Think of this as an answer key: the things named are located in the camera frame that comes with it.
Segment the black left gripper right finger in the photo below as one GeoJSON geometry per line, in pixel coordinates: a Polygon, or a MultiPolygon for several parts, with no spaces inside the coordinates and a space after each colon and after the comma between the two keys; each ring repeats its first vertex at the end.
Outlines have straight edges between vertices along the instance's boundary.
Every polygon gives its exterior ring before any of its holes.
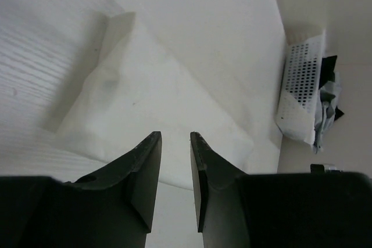
{"type": "Polygon", "coordinates": [[[249,175],[190,135],[205,247],[370,247],[371,179],[328,171],[249,175]]]}

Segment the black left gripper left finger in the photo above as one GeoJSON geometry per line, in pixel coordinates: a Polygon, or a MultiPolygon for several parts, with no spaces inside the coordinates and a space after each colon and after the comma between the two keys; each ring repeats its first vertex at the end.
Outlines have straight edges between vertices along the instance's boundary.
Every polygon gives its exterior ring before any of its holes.
{"type": "Polygon", "coordinates": [[[162,136],[75,182],[1,177],[2,247],[144,247],[152,229],[162,136]]]}

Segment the white tank top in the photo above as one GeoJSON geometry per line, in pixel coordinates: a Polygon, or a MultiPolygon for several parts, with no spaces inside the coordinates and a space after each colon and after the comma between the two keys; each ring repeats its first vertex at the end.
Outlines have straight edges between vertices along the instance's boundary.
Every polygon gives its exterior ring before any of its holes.
{"type": "Polygon", "coordinates": [[[191,132],[238,168],[253,152],[250,136],[127,12],[109,20],[98,65],[56,135],[67,149],[108,163],[154,131],[162,135],[160,181],[184,189],[192,188],[191,132]]]}

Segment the grey tank top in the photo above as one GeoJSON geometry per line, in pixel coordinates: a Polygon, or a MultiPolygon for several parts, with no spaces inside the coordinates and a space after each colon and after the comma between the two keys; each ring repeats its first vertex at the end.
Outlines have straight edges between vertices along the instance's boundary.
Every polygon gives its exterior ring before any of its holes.
{"type": "Polygon", "coordinates": [[[335,121],[336,108],[341,94],[341,77],[335,72],[333,78],[328,80],[318,91],[315,113],[315,140],[312,151],[317,154],[322,151],[324,134],[335,121]]]}

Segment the black tank top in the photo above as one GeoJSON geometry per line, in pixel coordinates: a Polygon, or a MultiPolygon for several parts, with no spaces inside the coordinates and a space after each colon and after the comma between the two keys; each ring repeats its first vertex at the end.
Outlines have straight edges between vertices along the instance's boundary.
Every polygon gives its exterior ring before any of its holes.
{"type": "MultiPolygon", "coordinates": [[[[338,56],[329,56],[322,58],[321,64],[321,72],[320,72],[320,81],[319,81],[319,89],[328,81],[333,78],[335,73],[335,65],[338,56]]],[[[337,121],[340,117],[344,115],[344,112],[338,108],[336,108],[336,116],[335,121],[337,121]]]]}

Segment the white plastic laundry basket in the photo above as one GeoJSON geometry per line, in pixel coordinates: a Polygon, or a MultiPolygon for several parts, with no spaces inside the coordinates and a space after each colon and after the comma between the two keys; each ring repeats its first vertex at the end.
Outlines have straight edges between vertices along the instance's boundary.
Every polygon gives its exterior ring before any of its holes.
{"type": "Polygon", "coordinates": [[[300,34],[287,46],[276,124],[282,134],[312,145],[326,32],[300,34]]]}

